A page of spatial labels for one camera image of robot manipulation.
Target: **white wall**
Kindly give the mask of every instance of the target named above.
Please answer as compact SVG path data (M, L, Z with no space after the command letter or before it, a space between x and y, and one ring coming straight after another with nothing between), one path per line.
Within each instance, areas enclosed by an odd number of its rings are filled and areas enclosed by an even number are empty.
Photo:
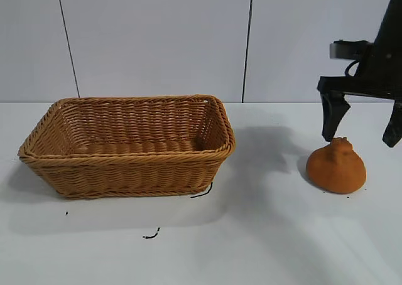
M240 102L249 0L62 0L81 96Z
M76 96L58 0L0 0L0 102Z
M389 0L254 0L246 102L319 102L338 39L373 40ZM249 0L62 0L81 96L240 102ZM0 0L0 102L77 96L58 0Z
M329 43L372 41L389 2L253 1L246 102L319 102L319 76L341 76L349 64L329 59Z

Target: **wicker basket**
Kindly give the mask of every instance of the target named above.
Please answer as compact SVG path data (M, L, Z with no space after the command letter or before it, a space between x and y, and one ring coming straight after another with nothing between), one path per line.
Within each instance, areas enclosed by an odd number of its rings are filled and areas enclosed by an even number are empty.
M208 95L64 99L19 158L69 198L204 191L235 148L222 102Z

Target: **black cable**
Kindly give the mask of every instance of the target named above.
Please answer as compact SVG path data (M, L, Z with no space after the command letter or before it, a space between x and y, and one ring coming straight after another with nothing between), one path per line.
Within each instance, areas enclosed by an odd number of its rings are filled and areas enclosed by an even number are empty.
M358 64L359 63L359 61L358 60L354 60L351 64L349 64L348 66L347 66L347 68L345 69L345 76L346 77L353 77L349 72L350 72L350 69L354 66L354 65L356 65L356 64Z
M191 196L190 198L196 198L196 197L201 197L201 196L205 196L206 194L208 194L209 192L211 192L212 189L212 185L214 184L214 182L211 182L211 185L209 186L209 190L205 193L199 194L199 195L195 195L195 196Z

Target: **orange toy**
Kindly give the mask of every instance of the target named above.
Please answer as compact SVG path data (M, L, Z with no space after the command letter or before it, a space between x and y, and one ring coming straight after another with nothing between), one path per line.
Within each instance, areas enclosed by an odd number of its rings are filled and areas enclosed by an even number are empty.
M307 175L319 187L349 194L366 182L366 168L346 137L335 138L314 151L307 161Z

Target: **white tabletop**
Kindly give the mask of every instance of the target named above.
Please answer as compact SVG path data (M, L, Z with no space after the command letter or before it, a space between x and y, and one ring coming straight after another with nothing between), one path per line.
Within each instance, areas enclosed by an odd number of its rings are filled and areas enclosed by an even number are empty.
M351 195L305 179L320 104L226 104L237 149L208 195L90 201L16 157L48 106L0 104L0 284L402 284L402 142L381 140L392 104L342 121L367 168Z

